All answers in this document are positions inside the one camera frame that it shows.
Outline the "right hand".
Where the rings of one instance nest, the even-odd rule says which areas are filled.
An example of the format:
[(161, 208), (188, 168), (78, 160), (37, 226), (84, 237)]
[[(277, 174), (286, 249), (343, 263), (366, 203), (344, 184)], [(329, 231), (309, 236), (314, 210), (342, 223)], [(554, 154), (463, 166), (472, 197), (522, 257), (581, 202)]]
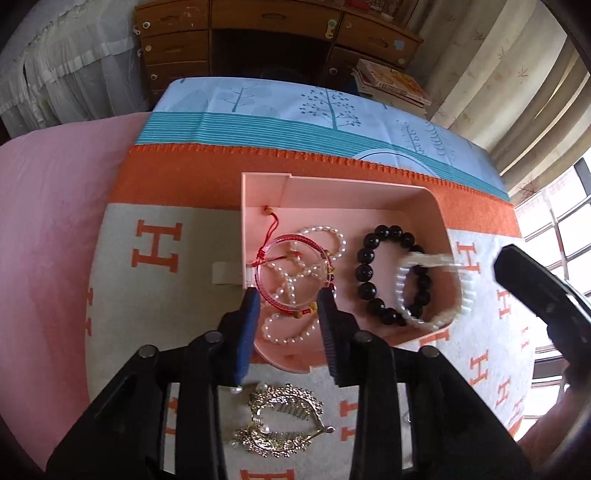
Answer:
[(590, 372), (569, 365), (569, 388), (518, 442), (531, 479), (590, 478)]

